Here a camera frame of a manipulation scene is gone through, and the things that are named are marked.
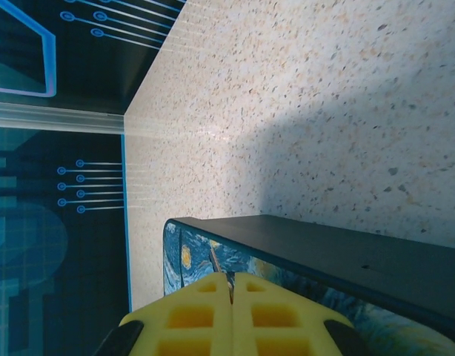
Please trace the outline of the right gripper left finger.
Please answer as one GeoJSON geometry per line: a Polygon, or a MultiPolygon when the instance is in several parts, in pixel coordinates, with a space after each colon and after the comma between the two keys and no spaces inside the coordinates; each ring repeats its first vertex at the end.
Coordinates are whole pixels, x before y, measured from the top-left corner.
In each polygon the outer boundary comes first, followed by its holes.
{"type": "Polygon", "coordinates": [[[231,356],[232,303],[224,273],[211,273],[126,314],[96,356],[231,356]]]}

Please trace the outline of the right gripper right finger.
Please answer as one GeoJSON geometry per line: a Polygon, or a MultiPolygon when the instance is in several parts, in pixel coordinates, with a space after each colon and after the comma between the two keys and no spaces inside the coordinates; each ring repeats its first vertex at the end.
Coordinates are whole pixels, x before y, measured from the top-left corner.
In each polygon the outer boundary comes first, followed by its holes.
{"type": "Polygon", "coordinates": [[[252,274],[234,282],[233,356],[368,356],[339,312],[252,274]]]}

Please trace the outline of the starry night print box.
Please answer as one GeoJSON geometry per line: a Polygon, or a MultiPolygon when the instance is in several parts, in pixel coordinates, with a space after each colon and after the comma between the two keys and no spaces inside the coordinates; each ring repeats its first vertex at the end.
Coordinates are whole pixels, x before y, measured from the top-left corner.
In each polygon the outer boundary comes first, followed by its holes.
{"type": "Polygon", "coordinates": [[[455,248],[271,215],[169,219],[164,292],[256,275],[344,315],[371,356],[455,356],[455,248]]]}

